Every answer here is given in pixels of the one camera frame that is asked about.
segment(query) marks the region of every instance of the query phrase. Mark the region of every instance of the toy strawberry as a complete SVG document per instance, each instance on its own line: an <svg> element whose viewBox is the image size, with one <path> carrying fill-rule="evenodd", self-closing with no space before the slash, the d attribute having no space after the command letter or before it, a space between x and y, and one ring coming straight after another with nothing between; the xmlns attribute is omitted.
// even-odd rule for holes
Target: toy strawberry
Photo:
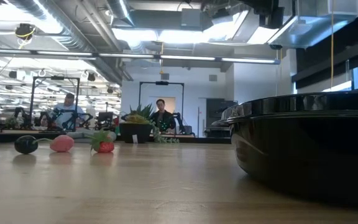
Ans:
<svg viewBox="0 0 358 224"><path fill-rule="evenodd" d="M93 136L89 136L91 141L91 150L95 150L100 153L107 153L114 150L114 143L109 137L109 131L100 130L98 133L94 133Z"/></svg>

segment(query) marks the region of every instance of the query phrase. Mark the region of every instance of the dark jacket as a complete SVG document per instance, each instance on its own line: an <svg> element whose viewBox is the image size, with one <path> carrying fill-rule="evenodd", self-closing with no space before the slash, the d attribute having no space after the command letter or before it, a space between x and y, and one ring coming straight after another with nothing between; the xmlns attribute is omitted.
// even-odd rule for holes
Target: dark jacket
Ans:
<svg viewBox="0 0 358 224"><path fill-rule="evenodd" d="M173 115L169 113L168 111L165 111L162 114L162 120L161 123L158 124L158 116L160 112L155 112L150 119L155 122L155 125L160 128L160 131L166 131L168 128L175 129L177 124L175 122L175 118L173 118Z"/></svg>

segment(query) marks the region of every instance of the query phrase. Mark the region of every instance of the green leaves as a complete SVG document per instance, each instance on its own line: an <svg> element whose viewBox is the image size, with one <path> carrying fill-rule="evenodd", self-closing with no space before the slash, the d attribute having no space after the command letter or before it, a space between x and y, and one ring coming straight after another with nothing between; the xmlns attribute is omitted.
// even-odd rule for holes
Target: green leaves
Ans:
<svg viewBox="0 0 358 224"><path fill-rule="evenodd" d="M179 143L179 139L163 138L160 134L160 129L155 125L155 122L150 122L153 126L153 137L156 143Z"/></svg>
<svg viewBox="0 0 358 224"><path fill-rule="evenodd" d="M146 119L149 119L152 114L153 114L153 106L152 104L147 105L145 108L142 109L142 105L139 104L139 106L136 108L136 110L133 110L132 107L130 106L129 109L131 110L130 114L131 115L139 115L142 116Z"/></svg>

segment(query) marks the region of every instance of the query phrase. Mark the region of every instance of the wooden table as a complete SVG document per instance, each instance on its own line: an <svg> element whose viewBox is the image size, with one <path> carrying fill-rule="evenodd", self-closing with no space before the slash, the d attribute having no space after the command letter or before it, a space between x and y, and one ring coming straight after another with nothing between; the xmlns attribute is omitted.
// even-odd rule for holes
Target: wooden table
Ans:
<svg viewBox="0 0 358 224"><path fill-rule="evenodd" d="M230 145L121 144L114 154L0 144L0 223L358 223L358 210L254 182Z"/></svg>

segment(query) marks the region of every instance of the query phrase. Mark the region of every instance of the computer monitor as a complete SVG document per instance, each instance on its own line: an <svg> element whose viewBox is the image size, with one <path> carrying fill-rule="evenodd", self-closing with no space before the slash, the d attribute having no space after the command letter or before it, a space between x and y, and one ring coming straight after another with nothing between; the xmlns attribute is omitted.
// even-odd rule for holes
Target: computer monitor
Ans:
<svg viewBox="0 0 358 224"><path fill-rule="evenodd" d="M99 112L98 122L112 121L112 112Z"/></svg>

